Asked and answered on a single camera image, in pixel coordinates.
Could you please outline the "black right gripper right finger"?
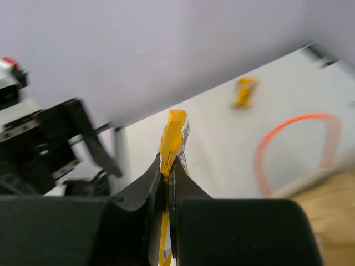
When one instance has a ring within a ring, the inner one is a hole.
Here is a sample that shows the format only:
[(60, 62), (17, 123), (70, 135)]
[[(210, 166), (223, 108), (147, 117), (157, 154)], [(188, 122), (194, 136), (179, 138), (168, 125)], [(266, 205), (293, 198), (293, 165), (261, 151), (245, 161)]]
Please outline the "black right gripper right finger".
[(288, 199), (214, 199), (175, 160), (170, 237), (177, 265), (323, 265), (301, 206)]

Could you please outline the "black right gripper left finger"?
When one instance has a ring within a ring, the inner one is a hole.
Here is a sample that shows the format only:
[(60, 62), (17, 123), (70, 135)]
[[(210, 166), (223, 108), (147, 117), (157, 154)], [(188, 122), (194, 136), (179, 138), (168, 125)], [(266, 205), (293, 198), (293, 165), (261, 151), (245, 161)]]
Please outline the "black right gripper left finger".
[(2, 265), (157, 265), (163, 177), (155, 159), (112, 197), (2, 196)]

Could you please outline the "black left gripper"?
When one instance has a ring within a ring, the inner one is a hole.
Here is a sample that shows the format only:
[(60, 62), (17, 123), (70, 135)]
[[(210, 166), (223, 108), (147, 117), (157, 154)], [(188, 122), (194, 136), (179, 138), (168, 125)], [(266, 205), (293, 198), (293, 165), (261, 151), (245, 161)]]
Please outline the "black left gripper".
[(1, 193), (46, 194), (80, 163), (69, 140), (81, 134), (93, 162), (117, 178), (118, 164), (97, 137), (82, 101), (39, 110), (6, 124), (1, 133)]

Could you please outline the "yellow candy bar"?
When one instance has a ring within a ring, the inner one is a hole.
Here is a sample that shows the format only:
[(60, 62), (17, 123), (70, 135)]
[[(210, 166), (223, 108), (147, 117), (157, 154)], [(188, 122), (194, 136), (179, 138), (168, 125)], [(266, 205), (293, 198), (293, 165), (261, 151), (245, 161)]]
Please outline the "yellow candy bar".
[(169, 174), (175, 159), (179, 159), (183, 169), (188, 172), (185, 146), (190, 132), (189, 120), (185, 110), (171, 109), (168, 114), (168, 121), (164, 128), (158, 155), (160, 156), (160, 173), (163, 176), (164, 208), (161, 224), (160, 248), (158, 265), (170, 265), (172, 254), (164, 256), (166, 236), (168, 232), (169, 207), (168, 207), (168, 185)]

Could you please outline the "yellow snack packet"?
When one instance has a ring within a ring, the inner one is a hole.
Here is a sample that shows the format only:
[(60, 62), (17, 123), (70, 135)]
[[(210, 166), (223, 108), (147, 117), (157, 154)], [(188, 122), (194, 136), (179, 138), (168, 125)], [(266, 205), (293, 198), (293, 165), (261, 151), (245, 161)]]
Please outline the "yellow snack packet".
[(256, 77), (245, 76), (236, 82), (237, 93), (233, 105), (237, 108), (250, 108), (251, 97), (258, 87), (260, 80)]

